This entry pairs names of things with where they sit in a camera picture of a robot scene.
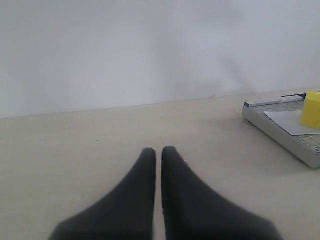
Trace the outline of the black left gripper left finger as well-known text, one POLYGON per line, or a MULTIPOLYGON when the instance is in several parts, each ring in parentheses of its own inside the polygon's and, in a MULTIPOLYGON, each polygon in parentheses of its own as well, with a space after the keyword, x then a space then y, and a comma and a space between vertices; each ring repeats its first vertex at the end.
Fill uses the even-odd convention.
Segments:
POLYGON ((51 240, 151 240, 156 193, 156 152, 139 158, 105 197, 59 223, 51 240))

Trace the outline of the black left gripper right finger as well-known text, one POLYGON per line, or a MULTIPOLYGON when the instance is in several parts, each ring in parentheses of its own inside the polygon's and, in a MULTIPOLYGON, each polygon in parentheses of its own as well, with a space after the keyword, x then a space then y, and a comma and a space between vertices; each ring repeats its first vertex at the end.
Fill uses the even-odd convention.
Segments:
POLYGON ((161 157, 161 199, 168 240, 281 240, 274 224, 211 189, 177 149, 161 157))

